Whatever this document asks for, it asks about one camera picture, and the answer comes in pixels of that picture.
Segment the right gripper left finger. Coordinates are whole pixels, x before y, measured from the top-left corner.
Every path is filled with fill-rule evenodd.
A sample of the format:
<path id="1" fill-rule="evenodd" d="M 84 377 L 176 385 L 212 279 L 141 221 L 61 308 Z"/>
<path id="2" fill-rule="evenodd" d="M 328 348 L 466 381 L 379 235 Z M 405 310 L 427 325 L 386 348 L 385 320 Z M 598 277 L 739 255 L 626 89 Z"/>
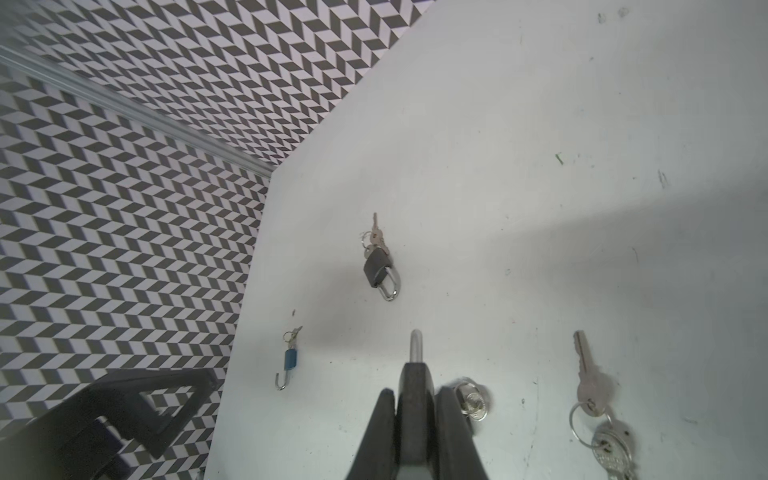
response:
<path id="1" fill-rule="evenodd" d="M 383 389 L 353 459 L 347 480 L 390 480 L 395 477 L 395 395 Z"/>

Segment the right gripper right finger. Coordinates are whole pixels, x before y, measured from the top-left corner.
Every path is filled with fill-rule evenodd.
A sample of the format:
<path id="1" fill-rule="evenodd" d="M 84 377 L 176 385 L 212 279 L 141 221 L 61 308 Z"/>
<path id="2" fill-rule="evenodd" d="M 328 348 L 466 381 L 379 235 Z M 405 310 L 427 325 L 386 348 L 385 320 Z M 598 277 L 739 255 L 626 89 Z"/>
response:
<path id="1" fill-rule="evenodd" d="M 488 480 L 454 391 L 442 387 L 435 397 L 435 408 L 438 478 Z"/>

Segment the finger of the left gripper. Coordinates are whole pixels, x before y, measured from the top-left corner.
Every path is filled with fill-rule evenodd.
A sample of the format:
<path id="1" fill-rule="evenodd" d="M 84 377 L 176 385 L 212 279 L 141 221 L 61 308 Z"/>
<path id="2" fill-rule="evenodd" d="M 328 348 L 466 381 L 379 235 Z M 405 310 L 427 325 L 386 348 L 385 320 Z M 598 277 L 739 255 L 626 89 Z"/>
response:
<path id="1" fill-rule="evenodd" d="M 146 392 L 188 387 L 175 414 L 159 413 Z M 123 440 L 161 457 L 219 388 L 210 368 L 111 372 L 1 441 L 3 479 L 127 479 Z"/>

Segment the silver key set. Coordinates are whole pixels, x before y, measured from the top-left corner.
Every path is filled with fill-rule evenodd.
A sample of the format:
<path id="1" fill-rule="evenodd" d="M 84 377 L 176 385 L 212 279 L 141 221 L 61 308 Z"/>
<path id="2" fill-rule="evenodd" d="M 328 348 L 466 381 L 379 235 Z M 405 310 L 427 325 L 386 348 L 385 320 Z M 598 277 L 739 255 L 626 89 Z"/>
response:
<path id="1" fill-rule="evenodd" d="M 577 401 L 571 407 L 568 422 L 571 434 L 579 444 L 593 454 L 598 465 L 605 471 L 608 479 L 636 479 L 629 432 L 620 430 L 614 421 L 609 407 L 609 389 L 601 377 L 601 372 L 591 358 L 586 334 L 577 330 L 573 341 L 579 362 L 579 383 L 577 386 Z M 585 440 L 575 427 L 574 418 L 581 410 L 592 419 L 603 419 L 589 441 Z"/>

